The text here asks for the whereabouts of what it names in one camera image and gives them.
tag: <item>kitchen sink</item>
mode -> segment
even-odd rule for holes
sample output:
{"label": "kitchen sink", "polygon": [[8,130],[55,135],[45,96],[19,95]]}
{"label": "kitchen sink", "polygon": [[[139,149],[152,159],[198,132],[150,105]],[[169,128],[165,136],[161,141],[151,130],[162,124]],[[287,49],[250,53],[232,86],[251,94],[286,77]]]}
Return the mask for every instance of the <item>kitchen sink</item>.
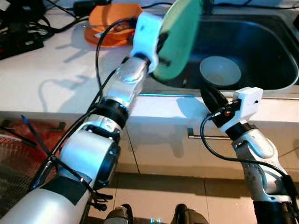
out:
{"label": "kitchen sink", "polygon": [[150,78],[144,92],[198,90],[204,83],[200,63],[209,56],[222,56],[235,62],[241,79],[223,91],[250,86],[282,90],[298,85],[299,42],[279,16],[202,16],[189,62],[178,77],[158,84]]}

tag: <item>wire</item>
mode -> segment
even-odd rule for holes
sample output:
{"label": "wire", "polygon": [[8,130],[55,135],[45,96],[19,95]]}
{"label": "wire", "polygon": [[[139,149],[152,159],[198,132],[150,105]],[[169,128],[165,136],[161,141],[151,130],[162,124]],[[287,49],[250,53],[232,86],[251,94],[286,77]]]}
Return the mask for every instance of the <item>wire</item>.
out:
{"label": "wire", "polygon": [[51,158],[53,162],[58,163],[60,166],[62,166],[64,169],[69,171],[74,177],[76,177],[85,187],[86,189],[91,193],[92,198],[95,202],[95,204],[98,203],[98,199],[93,191],[93,189],[90,187],[90,185],[84,180],[82,176],[80,176],[76,171],[74,171],[72,168],[70,168],[68,165],[66,165],[64,162],[62,162],[60,159],[58,159],[54,154],[52,154],[44,144],[43,140],[41,137],[37,134],[33,126],[30,124],[29,120],[24,116],[21,115],[22,120],[26,124],[26,126],[29,128],[30,132],[33,134],[35,139],[37,140],[38,144],[41,146],[41,148],[44,150],[44,152],[48,155],[48,157]]}
{"label": "wire", "polygon": [[151,8],[151,7],[158,6],[158,5],[170,5],[171,6],[172,4],[173,3],[170,3],[170,2],[157,2],[154,4],[148,5],[148,6],[142,6],[141,8],[146,9],[146,8]]}
{"label": "wire", "polygon": [[79,22],[82,22],[82,21],[88,21],[88,18],[86,16],[83,16],[83,17],[79,17],[77,19],[75,19],[73,22],[69,23],[68,25],[62,27],[62,28],[52,28],[54,30],[54,32],[56,34],[58,33],[61,33],[61,32],[64,32],[66,31],[67,29],[71,28],[72,26],[74,26],[75,24],[79,23]]}
{"label": "wire", "polygon": [[114,23],[112,23],[102,34],[101,37],[99,39],[99,42],[97,44],[97,48],[96,48],[96,54],[95,54],[95,69],[96,69],[96,77],[98,80],[98,85],[99,85],[99,98],[101,99],[103,96],[103,88],[102,88],[102,83],[101,83],[101,78],[100,78],[100,69],[99,69],[99,55],[100,55],[100,47],[104,41],[105,36],[108,34],[108,32],[115,27],[116,25],[119,25],[123,22],[128,22],[131,23],[133,21],[132,18],[130,19],[123,19],[123,20],[118,20]]}
{"label": "wire", "polygon": [[273,170],[275,170],[276,172],[278,172],[279,174],[281,174],[281,176],[287,176],[287,174],[285,174],[281,169],[277,168],[276,166],[274,165],[271,165],[271,164],[268,164],[266,162],[262,162],[262,161],[255,161],[255,160],[246,160],[246,159],[237,159],[237,158],[232,158],[232,157],[226,157],[226,156],[223,156],[223,155],[220,155],[218,154],[217,152],[215,152],[211,147],[210,145],[208,144],[208,142],[206,141],[206,138],[205,138],[205,133],[204,133],[204,130],[205,130],[205,124],[210,120],[212,119],[213,117],[215,117],[216,114],[208,114],[206,115],[206,117],[203,119],[201,125],[200,125],[200,135],[201,135],[201,140],[202,140],[202,143],[204,144],[204,146],[209,150],[210,153],[212,153],[213,155],[217,156],[218,158],[220,159],[223,159],[223,160],[227,160],[227,161],[232,161],[232,162],[242,162],[242,163],[250,163],[250,164],[256,164],[256,165],[263,165],[263,166],[266,166],[266,167],[269,167]]}
{"label": "wire", "polygon": [[243,6],[246,6],[246,5],[248,5],[250,2],[252,2],[252,0],[247,0],[247,1],[244,2],[242,5],[243,5]]}
{"label": "wire", "polygon": [[[106,80],[104,81],[103,85],[102,85],[102,90],[104,90],[105,86],[107,85],[108,81],[111,79],[111,77],[114,75],[116,69],[114,69],[110,74],[109,76],[106,78]],[[99,96],[100,96],[100,91],[98,91],[97,95],[94,97],[92,103],[90,104],[89,108],[87,111],[89,111],[92,106],[97,102],[97,100],[99,99]]]}
{"label": "wire", "polygon": [[293,6],[293,7],[275,7],[275,6],[258,6],[258,5],[238,5],[238,4],[232,4],[232,3],[218,3],[214,4],[214,7],[248,7],[248,8],[263,8],[263,9],[278,9],[278,10],[285,10],[285,9],[296,9],[299,8],[299,6]]}
{"label": "wire", "polygon": [[46,0],[47,2],[51,3],[52,5],[54,5],[55,7],[59,8],[60,10],[66,12],[67,14],[71,15],[72,17],[74,17],[75,19],[77,18],[73,13],[70,13],[67,9],[57,5],[56,3],[54,3],[53,1],[51,0]]}
{"label": "wire", "polygon": [[7,129],[6,127],[0,126],[0,129],[3,130],[3,131],[6,131],[7,133],[10,133],[10,134],[16,136],[19,139],[21,139],[23,143],[25,143],[25,144],[33,147],[33,148],[36,148],[36,143],[35,142],[33,142],[33,141],[31,141],[31,140],[29,140],[29,139],[27,139],[27,138],[25,138],[25,137],[17,134],[16,132],[14,132],[12,130]]}
{"label": "wire", "polygon": [[56,143],[56,145],[53,147],[52,154],[55,154],[61,145],[64,143],[64,141],[73,134],[73,130],[78,128],[81,123],[89,116],[91,115],[95,109],[88,111],[87,113],[83,114],[81,117],[79,117],[70,127],[69,129],[63,134],[63,136],[59,139],[59,141]]}

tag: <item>green plate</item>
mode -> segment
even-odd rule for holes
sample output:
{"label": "green plate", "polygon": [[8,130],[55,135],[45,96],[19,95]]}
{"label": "green plate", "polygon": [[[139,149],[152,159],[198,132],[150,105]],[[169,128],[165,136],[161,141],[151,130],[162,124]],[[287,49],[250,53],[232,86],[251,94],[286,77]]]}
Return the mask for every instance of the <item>green plate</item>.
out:
{"label": "green plate", "polygon": [[200,23],[202,0],[177,0],[165,15],[160,33],[168,32],[159,57],[170,66],[159,64],[153,74],[167,81],[178,76],[187,64]]}

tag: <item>orange plate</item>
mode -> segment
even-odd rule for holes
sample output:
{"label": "orange plate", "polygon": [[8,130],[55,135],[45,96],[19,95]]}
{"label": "orange plate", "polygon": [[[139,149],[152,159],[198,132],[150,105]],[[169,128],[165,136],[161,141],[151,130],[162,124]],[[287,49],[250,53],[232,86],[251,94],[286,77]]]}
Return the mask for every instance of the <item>orange plate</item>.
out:
{"label": "orange plate", "polygon": [[[84,38],[86,39],[87,42],[89,42],[92,45],[97,45],[99,42],[99,38],[95,37],[94,35],[97,34],[98,32],[94,31],[91,28],[85,28],[84,30]],[[122,46],[127,46],[129,45],[129,42],[127,40],[114,40],[109,37],[105,37],[101,48],[113,48],[113,47],[122,47]]]}
{"label": "orange plate", "polygon": [[[98,27],[92,27],[97,33],[103,32],[107,26],[112,23],[131,17],[138,17],[142,13],[142,9],[138,4],[109,4],[105,6],[97,6],[89,15],[89,24],[92,26],[100,25]],[[113,31],[107,34],[107,37],[115,40],[125,40],[133,34],[134,29],[121,29],[122,25],[115,28]]]}

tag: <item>floor tile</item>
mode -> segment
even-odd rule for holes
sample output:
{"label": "floor tile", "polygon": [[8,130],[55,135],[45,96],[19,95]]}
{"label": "floor tile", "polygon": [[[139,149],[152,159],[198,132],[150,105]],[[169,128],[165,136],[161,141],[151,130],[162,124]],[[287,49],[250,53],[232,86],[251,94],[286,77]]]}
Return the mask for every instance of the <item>floor tile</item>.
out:
{"label": "floor tile", "polygon": [[208,220],[203,179],[161,175],[120,174],[115,206],[128,203],[141,219],[170,223],[177,204],[185,203]]}
{"label": "floor tile", "polygon": [[109,188],[103,188],[103,189],[98,190],[99,193],[107,194],[107,195],[113,195],[113,200],[108,200],[108,202],[106,203],[107,210],[106,211],[99,211],[99,210],[97,210],[97,209],[95,209],[94,207],[91,206],[90,210],[89,210],[89,213],[88,213],[88,216],[105,219],[106,216],[109,214],[109,212],[113,209],[118,176],[119,176],[119,173],[115,173],[114,179],[112,180]]}
{"label": "floor tile", "polygon": [[210,224],[256,224],[245,181],[205,179]]}

